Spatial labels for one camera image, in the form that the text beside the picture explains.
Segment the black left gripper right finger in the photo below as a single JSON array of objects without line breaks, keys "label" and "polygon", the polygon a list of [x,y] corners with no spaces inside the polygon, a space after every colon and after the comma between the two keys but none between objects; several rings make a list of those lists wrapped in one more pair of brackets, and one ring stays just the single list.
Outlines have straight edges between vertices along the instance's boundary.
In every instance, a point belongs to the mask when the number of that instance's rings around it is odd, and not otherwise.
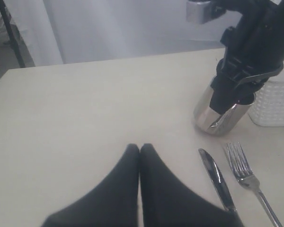
[{"label": "black left gripper right finger", "polygon": [[146,227],[241,227],[233,211],[211,204],[182,183],[154,146],[140,150],[140,186]]}]

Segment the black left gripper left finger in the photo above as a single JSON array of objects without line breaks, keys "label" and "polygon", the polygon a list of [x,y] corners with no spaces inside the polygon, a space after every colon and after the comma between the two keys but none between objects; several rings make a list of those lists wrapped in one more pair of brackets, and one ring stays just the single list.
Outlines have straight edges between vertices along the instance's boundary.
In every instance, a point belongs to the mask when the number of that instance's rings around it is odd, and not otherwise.
[{"label": "black left gripper left finger", "polygon": [[111,172],[89,193],[51,214],[44,227],[136,227],[140,150],[128,144]]}]

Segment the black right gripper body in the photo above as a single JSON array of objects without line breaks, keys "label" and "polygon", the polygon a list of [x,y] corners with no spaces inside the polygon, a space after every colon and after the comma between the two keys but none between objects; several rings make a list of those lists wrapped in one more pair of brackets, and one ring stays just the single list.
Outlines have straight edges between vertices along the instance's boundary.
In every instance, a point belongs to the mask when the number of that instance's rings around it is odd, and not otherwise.
[{"label": "black right gripper body", "polygon": [[260,87],[284,68],[284,0],[218,0],[216,7],[239,12],[221,38],[226,47],[215,87]]}]

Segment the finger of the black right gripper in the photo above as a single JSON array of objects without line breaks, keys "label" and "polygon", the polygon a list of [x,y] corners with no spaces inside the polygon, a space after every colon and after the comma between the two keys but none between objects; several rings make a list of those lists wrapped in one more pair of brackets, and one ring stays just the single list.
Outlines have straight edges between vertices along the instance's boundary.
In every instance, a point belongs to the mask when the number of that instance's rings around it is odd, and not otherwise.
[{"label": "finger of the black right gripper", "polygon": [[220,115],[229,110],[235,102],[234,90],[236,85],[237,83],[228,77],[215,76],[210,84],[213,94],[209,107]]},{"label": "finger of the black right gripper", "polygon": [[252,81],[239,85],[236,89],[236,103],[239,104],[244,98],[259,91],[264,86],[264,84],[265,82]]}]

